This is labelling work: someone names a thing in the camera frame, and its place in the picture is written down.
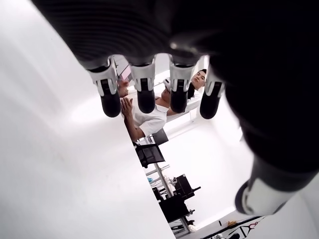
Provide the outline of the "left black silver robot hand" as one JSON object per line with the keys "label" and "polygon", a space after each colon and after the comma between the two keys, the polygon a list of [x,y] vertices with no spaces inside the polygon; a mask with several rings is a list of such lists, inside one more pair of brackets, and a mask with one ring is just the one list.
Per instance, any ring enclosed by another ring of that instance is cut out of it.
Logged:
{"label": "left black silver robot hand", "polygon": [[155,107],[155,56],[170,59],[171,108],[182,112],[191,72],[209,57],[200,114],[225,93],[254,153],[235,205],[272,215],[319,172],[319,3],[316,0],[36,0],[88,71],[105,115],[121,110],[112,59],[128,61],[138,105]]}

